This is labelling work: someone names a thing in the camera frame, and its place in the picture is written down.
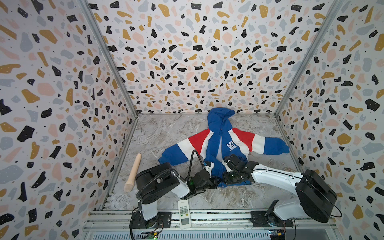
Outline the blue red white jacket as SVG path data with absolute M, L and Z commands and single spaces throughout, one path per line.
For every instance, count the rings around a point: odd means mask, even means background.
M 159 158 L 159 163 L 177 166 L 192 159 L 193 152 L 213 163 L 211 175 L 221 179 L 226 172 L 224 159 L 236 155 L 247 162 L 250 152 L 260 155 L 280 155 L 289 153 L 289 147 L 279 138 L 268 138 L 233 128 L 230 117 L 235 111 L 214 108 L 207 117 L 208 129 L 197 133 L 167 149 Z

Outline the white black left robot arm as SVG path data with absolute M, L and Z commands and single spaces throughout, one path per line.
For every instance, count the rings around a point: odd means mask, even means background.
M 145 221 L 158 215 L 157 201 L 169 192 L 181 200 L 188 200 L 208 189 L 216 189 L 221 179 L 212 176 L 213 163 L 204 163 L 193 177 L 183 178 L 169 163 L 140 172 L 136 178 L 139 212 Z

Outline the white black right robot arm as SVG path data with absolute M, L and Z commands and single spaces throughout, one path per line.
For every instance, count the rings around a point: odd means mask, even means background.
M 224 183 L 228 186 L 262 183 L 294 194 L 291 199 L 274 200 L 264 215 L 256 218 L 258 224 L 277 227 L 279 223 L 294 218 L 311 218 L 320 223 L 329 221 L 337 194 L 315 171 L 287 172 L 253 161 L 244 162 L 235 155 L 225 158 L 224 166 Z

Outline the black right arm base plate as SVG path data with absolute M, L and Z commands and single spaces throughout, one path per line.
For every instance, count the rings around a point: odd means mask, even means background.
M 281 220 L 274 213 L 268 214 L 267 211 L 251 211 L 251 222 L 254 228 L 283 228 L 293 227 L 293 221 Z

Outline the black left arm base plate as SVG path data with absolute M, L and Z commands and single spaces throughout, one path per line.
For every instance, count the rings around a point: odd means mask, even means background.
M 158 212 L 158 214 L 150 219 L 145 220 L 143 214 L 136 211 L 132 214 L 130 221 L 131 229 L 169 229 L 171 227 L 172 213 Z

